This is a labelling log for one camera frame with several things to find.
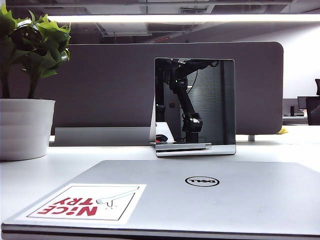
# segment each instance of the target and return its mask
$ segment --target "ceiling duct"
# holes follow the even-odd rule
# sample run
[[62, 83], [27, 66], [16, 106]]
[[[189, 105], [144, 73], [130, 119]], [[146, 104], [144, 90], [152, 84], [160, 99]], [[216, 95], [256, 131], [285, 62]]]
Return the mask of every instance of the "ceiling duct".
[[189, 15], [195, 15], [195, 14], [204, 14], [206, 13], [207, 9], [196, 9], [196, 8], [180, 8], [181, 14], [189, 14]]
[[103, 7], [103, 6], [140, 6], [140, 7], [162, 7], [165, 5], [170, 6], [204, 6], [208, 5], [289, 5], [293, 0], [210, 0], [210, 1], [153, 1], [153, 2], [100, 2], [93, 3], [87, 2], [69, 2], [69, 3], [19, 3], [19, 4], [7, 4], [9, 8], [83, 8], [83, 7]]

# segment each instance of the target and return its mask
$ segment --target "laptop lid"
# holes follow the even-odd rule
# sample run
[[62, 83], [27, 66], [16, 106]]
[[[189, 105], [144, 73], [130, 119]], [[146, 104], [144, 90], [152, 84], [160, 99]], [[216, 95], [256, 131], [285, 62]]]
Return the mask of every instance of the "laptop lid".
[[319, 189], [296, 163], [108, 160], [6, 220], [2, 237], [318, 239]]

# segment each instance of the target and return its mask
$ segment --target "white wall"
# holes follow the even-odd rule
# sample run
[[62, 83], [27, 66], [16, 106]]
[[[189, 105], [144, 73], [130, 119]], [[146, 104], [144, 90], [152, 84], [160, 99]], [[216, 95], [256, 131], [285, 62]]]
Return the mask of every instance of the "white wall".
[[301, 26], [236, 41], [275, 41], [282, 44], [283, 98], [316, 95], [315, 79], [320, 78], [320, 25]]

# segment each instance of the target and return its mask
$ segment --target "sticker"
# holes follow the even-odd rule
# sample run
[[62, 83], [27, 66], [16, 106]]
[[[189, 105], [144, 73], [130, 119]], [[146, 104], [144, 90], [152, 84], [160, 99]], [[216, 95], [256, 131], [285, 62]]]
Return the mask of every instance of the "sticker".
[[32, 208], [24, 219], [126, 224], [145, 184], [71, 183]]

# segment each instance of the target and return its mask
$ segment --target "ceiling light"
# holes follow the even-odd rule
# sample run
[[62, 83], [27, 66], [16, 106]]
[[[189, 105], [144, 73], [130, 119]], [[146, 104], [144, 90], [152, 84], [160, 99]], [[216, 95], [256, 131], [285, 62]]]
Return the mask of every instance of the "ceiling light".
[[48, 18], [60, 23], [320, 22], [320, 14], [71, 15]]

